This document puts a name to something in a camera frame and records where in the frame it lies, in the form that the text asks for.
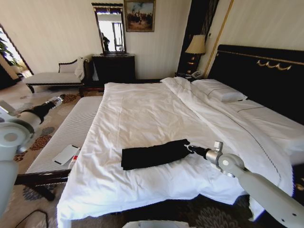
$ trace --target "painting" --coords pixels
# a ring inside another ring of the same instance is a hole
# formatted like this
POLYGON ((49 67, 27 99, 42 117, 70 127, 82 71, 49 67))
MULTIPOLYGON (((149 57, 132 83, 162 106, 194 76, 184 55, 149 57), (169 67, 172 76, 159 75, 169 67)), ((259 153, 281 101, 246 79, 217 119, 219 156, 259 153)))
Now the painting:
POLYGON ((155 0, 124 0, 127 32, 154 32, 155 0))

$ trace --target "floor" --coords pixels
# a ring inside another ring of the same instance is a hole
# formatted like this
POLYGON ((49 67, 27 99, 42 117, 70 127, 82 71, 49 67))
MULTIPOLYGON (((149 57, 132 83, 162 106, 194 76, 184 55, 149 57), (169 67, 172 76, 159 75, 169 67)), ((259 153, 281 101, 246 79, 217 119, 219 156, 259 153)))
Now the floor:
MULTIPOLYGON (((1 99, 8 102, 18 111, 40 105, 53 96, 66 94, 64 103, 50 113, 41 125, 42 134, 29 150, 17 155, 15 161, 19 165, 19 173, 24 173, 42 148, 51 139, 73 106, 80 99, 76 88, 48 88, 36 87, 36 93, 22 83, 0 90, 1 99)), ((13 228, 30 212, 41 209, 47 212, 49 227, 57 227, 56 205, 64 188, 64 184, 49 185, 56 199, 48 202, 45 198, 24 186, 14 186, 9 205, 0 219, 0 228, 13 228)), ((197 228, 261 228, 262 226, 250 222, 251 212, 248 209, 248 196, 239 197, 235 205, 218 203, 203 196, 192 200, 167 200, 139 209, 131 209, 121 213, 113 213, 98 218, 88 217, 73 221, 72 227, 103 227, 121 228, 126 222, 137 220, 176 220, 188 222, 197 228)), ((21 223, 19 228, 44 228, 45 217, 42 213, 35 213, 21 223)))

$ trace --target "potted plant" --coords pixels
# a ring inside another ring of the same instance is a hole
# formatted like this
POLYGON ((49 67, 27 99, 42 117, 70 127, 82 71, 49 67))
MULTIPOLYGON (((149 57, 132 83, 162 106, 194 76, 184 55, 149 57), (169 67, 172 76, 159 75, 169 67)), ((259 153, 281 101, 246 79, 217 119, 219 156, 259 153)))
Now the potted plant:
POLYGON ((13 54, 8 50, 6 46, 6 41, 0 38, 0 54, 5 58, 7 63, 12 66, 16 74, 20 73, 22 66, 17 63, 17 60, 14 58, 13 54))

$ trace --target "wall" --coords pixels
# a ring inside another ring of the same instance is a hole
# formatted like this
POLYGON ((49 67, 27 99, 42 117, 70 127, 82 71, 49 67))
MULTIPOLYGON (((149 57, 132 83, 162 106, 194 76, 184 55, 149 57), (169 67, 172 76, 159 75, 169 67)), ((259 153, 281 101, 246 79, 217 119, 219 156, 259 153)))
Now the wall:
MULTIPOLYGON (((210 32, 213 48, 230 0, 220 0, 210 32)), ((234 0, 219 44, 304 50, 303 0, 234 0)), ((205 70, 210 51, 201 58, 200 70, 205 70)), ((215 55, 212 57, 210 70, 215 55)))
POLYGON ((0 65, 6 70, 6 72, 9 74, 9 76, 12 79, 17 79, 18 78, 18 76, 16 75, 13 68, 10 67, 10 65, 5 61, 5 59, 2 55, 0 55, 0 65))
MULTIPOLYGON (((101 53, 91 0, 0 0, 0 21, 33 70, 58 71, 58 62, 101 53)), ((122 3, 123 0, 93 0, 122 3)), ((157 0, 155 32, 126 33, 138 78, 173 76, 191 0, 157 0)))

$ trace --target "white robotic arm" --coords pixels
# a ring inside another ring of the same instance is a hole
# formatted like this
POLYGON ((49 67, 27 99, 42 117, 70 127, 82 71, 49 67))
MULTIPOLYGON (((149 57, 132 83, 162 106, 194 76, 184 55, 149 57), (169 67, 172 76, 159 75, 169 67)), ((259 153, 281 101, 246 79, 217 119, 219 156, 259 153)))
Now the white robotic arm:
POLYGON ((223 154, 223 142, 215 141, 214 150, 187 147, 210 161, 223 174, 236 177, 243 189, 282 225, 288 228, 304 226, 304 207, 265 177, 247 170, 240 157, 223 154))
POLYGON ((56 108, 63 101, 64 95, 53 97, 44 104, 24 110, 15 116, 15 109, 0 101, 0 116, 5 120, 0 123, 0 217, 4 213, 10 198, 17 174, 18 165, 14 162, 16 153, 22 153, 39 136, 39 124, 49 110, 56 108))

